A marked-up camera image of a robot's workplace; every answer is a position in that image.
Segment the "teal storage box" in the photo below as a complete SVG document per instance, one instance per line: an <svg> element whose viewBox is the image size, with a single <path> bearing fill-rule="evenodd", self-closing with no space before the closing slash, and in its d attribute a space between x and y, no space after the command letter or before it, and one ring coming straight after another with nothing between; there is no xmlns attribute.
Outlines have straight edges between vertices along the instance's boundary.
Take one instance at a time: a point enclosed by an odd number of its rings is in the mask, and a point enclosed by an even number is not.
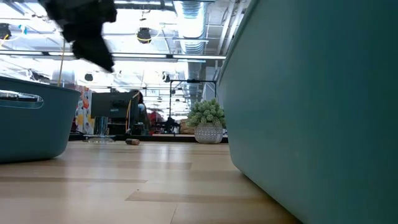
<svg viewBox="0 0 398 224"><path fill-rule="evenodd" d="M6 77L0 77L0 90L42 99L0 100L0 163L50 159L64 152L78 91Z"/></svg>
<svg viewBox="0 0 398 224"><path fill-rule="evenodd" d="M271 197L398 223L398 1L252 0L220 74L232 160Z"/></svg>

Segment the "computer monitor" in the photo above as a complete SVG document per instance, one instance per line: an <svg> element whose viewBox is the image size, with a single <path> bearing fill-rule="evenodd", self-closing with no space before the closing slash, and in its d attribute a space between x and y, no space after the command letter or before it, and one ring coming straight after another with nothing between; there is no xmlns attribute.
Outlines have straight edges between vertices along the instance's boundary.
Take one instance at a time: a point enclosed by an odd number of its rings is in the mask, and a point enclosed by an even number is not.
<svg viewBox="0 0 398 224"><path fill-rule="evenodd" d="M105 116L113 119L124 119L130 105L130 124L135 124L139 119L137 97L133 99L138 90L129 93L93 93L91 99L91 117Z"/></svg>

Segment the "person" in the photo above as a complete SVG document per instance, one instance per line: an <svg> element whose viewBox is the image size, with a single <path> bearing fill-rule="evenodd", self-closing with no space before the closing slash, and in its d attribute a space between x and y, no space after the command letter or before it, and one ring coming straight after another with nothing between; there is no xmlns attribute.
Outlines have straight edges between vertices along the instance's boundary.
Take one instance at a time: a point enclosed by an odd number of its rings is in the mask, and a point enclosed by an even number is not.
<svg viewBox="0 0 398 224"><path fill-rule="evenodd" d="M143 113L144 111L146 112L147 108L144 104L144 96L142 95L142 93L140 91L137 95L137 100L138 100L138 109L139 109L140 114Z"/></svg>
<svg viewBox="0 0 398 224"><path fill-rule="evenodd" d="M144 125L144 130L150 130L150 121L147 114L147 107L144 104L144 96L139 91L138 95L136 96L138 100L138 110L139 110L139 122L142 122Z"/></svg>

